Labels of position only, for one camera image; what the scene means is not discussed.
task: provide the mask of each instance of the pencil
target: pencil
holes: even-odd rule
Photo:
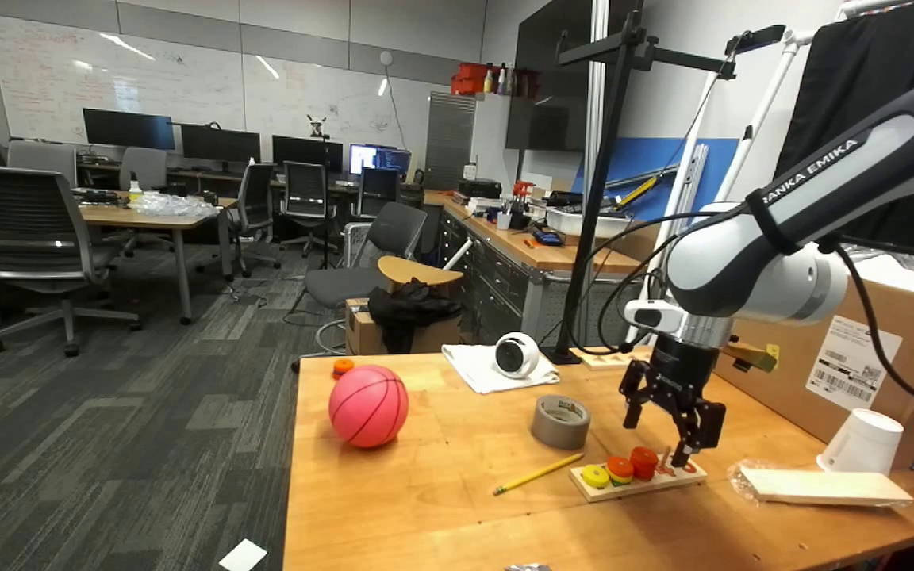
[[[525,474],[525,475],[520,475],[520,480],[513,480],[513,482],[508,482],[508,487],[499,487],[493,494],[504,494],[504,491],[512,491],[512,489],[520,489],[520,487],[525,487],[525,482],[532,482],[532,480],[540,480],[540,475],[548,475],[548,474],[555,474],[555,470],[561,470],[561,466],[570,466],[570,463],[576,463],[584,454],[575,454],[575,456],[565,456],[565,460],[558,460],[558,463],[551,463],[551,466],[542,466],[542,470],[535,470],[535,474]]]

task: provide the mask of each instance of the red ball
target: red ball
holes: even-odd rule
[[[405,388],[390,369],[359,366],[331,394],[334,435],[348,449],[382,449],[405,421]]]

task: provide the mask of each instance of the white sticker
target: white sticker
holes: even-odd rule
[[[879,329],[879,345],[896,362],[901,336]],[[872,407],[886,380],[882,362],[872,353],[868,326],[835,315],[824,344],[806,379],[806,392],[843,411]]]
[[[224,571],[250,571],[266,559],[266,549],[259,549],[250,540],[240,540],[218,566]]]

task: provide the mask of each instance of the tape roll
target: tape roll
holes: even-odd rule
[[[588,439],[591,412],[561,397],[540,397],[532,411],[529,435],[558,452],[581,452]]]

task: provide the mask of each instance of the robotic arm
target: robotic arm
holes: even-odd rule
[[[722,403],[707,403],[733,315],[819,320],[835,315],[846,269],[827,244],[896,201],[914,196],[914,91],[879,107],[740,205],[690,224],[655,266],[670,300],[629,301],[624,320],[652,329],[650,362],[621,379],[624,428],[652,400],[678,428],[673,466],[716,449]]]

